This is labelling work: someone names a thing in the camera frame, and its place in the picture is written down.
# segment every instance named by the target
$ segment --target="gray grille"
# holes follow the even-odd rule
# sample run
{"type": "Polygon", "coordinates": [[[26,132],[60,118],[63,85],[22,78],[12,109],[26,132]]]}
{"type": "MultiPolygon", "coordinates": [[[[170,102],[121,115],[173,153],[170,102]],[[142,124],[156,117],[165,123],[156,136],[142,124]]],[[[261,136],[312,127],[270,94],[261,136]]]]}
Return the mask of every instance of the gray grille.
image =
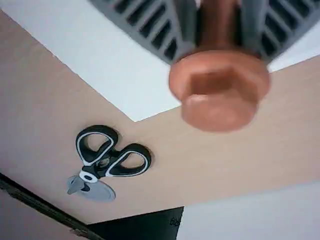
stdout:
{"type": "Polygon", "coordinates": [[[245,48],[271,62],[320,19],[320,0],[242,0],[245,48]]]}
{"type": "MultiPolygon", "coordinates": [[[[168,64],[196,46],[195,0],[90,2],[137,43],[168,64]]],[[[319,19],[320,0],[242,0],[242,45],[253,53],[260,53],[269,63],[319,19]]]]}
{"type": "Polygon", "coordinates": [[[109,20],[168,64],[195,47],[194,0],[90,0],[109,20]]]}

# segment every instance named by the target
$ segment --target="beige surface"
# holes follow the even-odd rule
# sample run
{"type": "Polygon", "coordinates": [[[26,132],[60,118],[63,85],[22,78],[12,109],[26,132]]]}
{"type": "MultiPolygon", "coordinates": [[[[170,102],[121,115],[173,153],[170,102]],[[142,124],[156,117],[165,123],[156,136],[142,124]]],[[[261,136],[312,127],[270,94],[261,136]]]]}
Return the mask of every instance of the beige surface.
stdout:
{"type": "Polygon", "coordinates": [[[83,222],[320,179],[320,57],[274,73],[250,127],[209,134],[183,123],[178,108],[131,122],[3,13],[0,56],[0,172],[83,222]],[[75,137],[93,124],[117,129],[119,148],[135,141],[154,155],[141,176],[103,179],[112,203],[66,194],[82,166],[75,137]]]}
{"type": "Polygon", "coordinates": [[[1,240],[87,240],[0,190],[1,240]]]}

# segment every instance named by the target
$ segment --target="scissor handle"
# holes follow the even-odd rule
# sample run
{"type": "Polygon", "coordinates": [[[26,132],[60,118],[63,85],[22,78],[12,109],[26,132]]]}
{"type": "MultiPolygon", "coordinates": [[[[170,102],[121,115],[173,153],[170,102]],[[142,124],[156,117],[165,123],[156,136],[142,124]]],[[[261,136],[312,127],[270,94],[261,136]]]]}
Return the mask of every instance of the scissor handle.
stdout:
{"type": "Polygon", "coordinates": [[[75,139],[76,150],[85,166],[92,166],[94,163],[103,159],[118,142],[118,134],[111,127],[105,125],[93,125],[82,130],[75,139]],[[98,151],[88,147],[86,139],[90,135],[103,135],[108,141],[103,143],[98,151]]]}
{"type": "Polygon", "coordinates": [[[151,164],[151,154],[149,150],[138,143],[132,143],[119,152],[117,159],[109,166],[105,172],[106,177],[133,177],[143,174],[151,164]],[[124,167],[121,165],[131,154],[138,154],[143,158],[143,164],[137,167],[124,167]]]}

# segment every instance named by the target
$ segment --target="scissor blade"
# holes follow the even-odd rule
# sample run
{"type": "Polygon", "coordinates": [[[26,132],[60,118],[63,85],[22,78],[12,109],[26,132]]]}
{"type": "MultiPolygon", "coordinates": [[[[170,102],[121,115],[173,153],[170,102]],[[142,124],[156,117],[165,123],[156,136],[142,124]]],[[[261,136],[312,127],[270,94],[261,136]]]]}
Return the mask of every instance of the scissor blade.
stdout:
{"type": "Polygon", "coordinates": [[[80,191],[81,189],[83,189],[84,187],[85,187],[85,181],[83,181],[81,177],[78,176],[72,181],[67,193],[69,195],[74,194],[80,191]]]}

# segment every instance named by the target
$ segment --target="black object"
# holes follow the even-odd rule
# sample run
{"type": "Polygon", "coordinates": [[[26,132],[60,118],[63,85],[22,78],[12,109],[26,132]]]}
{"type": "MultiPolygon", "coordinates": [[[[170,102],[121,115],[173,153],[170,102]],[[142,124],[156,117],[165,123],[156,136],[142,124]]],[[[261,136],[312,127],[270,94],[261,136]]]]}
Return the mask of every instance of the black object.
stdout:
{"type": "Polygon", "coordinates": [[[175,240],[184,207],[98,222],[88,228],[108,240],[175,240]]]}
{"type": "Polygon", "coordinates": [[[95,183],[102,177],[133,177],[143,174],[151,164],[149,150],[141,144],[132,143],[124,149],[114,149],[118,142],[117,132],[105,125],[93,125],[82,130],[76,137],[76,150],[83,162],[79,173],[85,182],[95,183]],[[88,147],[87,140],[91,135],[103,135],[107,138],[98,151],[88,147]],[[143,164],[137,167],[124,167],[122,163],[131,155],[137,154],[143,159],[143,164]]]}

